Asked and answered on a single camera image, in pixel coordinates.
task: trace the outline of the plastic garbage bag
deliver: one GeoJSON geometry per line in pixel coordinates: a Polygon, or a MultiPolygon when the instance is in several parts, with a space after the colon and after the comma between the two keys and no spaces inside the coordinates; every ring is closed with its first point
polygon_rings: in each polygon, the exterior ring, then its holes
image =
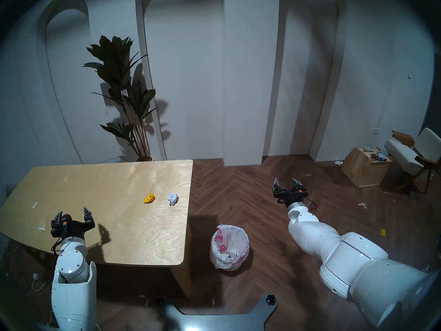
{"type": "Polygon", "coordinates": [[[233,271],[250,253],[250,241],[244,229],[221,224],[211,238],[210,260],[216,268],[233,271]]]}

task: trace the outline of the wooden floor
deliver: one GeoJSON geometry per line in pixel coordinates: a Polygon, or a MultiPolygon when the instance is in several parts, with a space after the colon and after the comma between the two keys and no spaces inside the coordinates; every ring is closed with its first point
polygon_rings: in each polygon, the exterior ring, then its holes
{"type": "MultiPolygon", "coordinates": [[[[355,188],[339,167],[317,164],[306,156],[268,157],[261,166],[242,167],[224,167],[222,160],[198,160],[189,211],[191,299],[185,299],[168,269],[98,266],[97,322],[102,331],[163,330],[154,309],[144,306],[146,299],[151,305],[162,294],[184,313],[230,314],[249,312],[267,293],[278,298],[278,307],[265,325],[267,331],[368,330],[354,304],[338,298],[321,282],[320,260],[303,253],[293,241],[286,208],[272,196],[274,177],[287,188],[292,186],[291,178],[301,181],[318,206],[314,214],[340,235],[355,231],[381,246],[391,259],[418,269],[427,264],[432,270],[440,267],[435,246],[441,231],[438,177],[425,195],[418,192],[423,182],[395,192],[406,179],[396,167],[381,186],[355,188]],[[210,239],[219,224],[238,225],[248,234],[250,255],[237,271],[216,270],[209,260],[210,239]]],[[[11,274],[17,277],[21,270],[16,259],[11,274]]],[[[26,288],[23,279],[19,286],[26,288]]],[[[32,302],[39,304],[46,322],[47,286],[42,290],[45,302],[32,302]]]]}

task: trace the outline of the plant pot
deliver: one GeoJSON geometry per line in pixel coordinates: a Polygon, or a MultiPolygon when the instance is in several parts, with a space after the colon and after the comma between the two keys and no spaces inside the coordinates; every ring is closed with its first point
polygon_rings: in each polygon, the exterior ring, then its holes
{"type": "Polygon", "coordinates": [[[146,161],[153,161],[153,157],[142,156],[142,157],[139,157],[138,160],[136,160],[136,162],[146,162],[146,161]]]}

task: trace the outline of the wooden table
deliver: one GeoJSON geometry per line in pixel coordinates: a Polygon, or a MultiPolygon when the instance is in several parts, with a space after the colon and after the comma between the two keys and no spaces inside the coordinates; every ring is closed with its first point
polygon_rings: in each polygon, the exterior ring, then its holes
{"type": "Polygon", "coordinates": [[[363,148],[354,148],[344,159],[341,170],[356,187],[380,185],[392,159],[386,156],[385,161],[372,160],[371,154],[381,150],[375,147],[373,152],[365,152],[363,148]]]}
{"type": "Polygon", "coordinates": [[[85,206],[96,224],[85,234],[88,261],[170,267],[189,296],[192,169],[193,160],[34,167],[0,210],[0,232],[51,252],[51,220],[63,211],[83,222],[85,206]],[[167,200],[172,192],[175,206],[167,200]],[[155,201],[144,204],[150,193],[155,201]]]}

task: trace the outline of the robotic arm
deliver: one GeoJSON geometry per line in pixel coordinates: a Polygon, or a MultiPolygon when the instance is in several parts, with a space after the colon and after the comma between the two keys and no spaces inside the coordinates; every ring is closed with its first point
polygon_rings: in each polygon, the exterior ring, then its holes
{"type": "Polygon", "coordinates": [[[427,274],[390,260],[383,249],[357,233],[340,236],[309,212],[303,203],[306,188],[296,179],[293,182],[287,190],[275,179],[273,195],[287,207],[292,238],[304,252],[321,259],[323,283],[342,299],[354,302],[377,329],[404,325],[439,273],[427,274]]]}
{"type": "Polygon", "coordinates": [[[95,329],[97,319],[97,268],[86,262],[84,233],[95,227],[92,213],[83,207],[84,222],[60,211],[51,221],[51,234],[61,244],[52,282],[52,310],[63,331],[95,329]]]}

